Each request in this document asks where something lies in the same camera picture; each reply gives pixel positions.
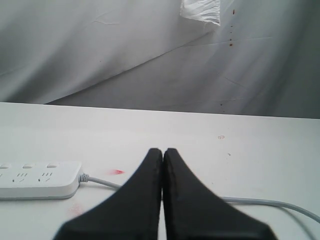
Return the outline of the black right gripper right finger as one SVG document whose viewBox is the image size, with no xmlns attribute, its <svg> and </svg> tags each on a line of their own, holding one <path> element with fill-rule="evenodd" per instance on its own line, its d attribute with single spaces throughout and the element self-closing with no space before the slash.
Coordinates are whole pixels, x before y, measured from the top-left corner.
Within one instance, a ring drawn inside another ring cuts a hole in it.
<svg viewBox="0 0 320 240">
<path fill-rule="evenodd" d="M 164 153 L 162 191 L 169 240 L 275 240 L 265 223 L 226 203 L 189 169 L 175 148 Z"/>
</svg>

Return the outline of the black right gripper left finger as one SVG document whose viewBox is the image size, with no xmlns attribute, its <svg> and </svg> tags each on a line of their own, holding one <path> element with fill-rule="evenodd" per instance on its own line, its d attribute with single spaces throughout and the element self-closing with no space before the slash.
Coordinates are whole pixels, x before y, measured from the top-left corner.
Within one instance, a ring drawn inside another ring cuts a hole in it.
<svg viewBox="0 0 320 240">
<path fill-rule="evenodd" d="M 162 199 L 163 154 L 151 148 L 112 196 L 65 222 L 56 240 L 156 240 Z"/>
</svg>

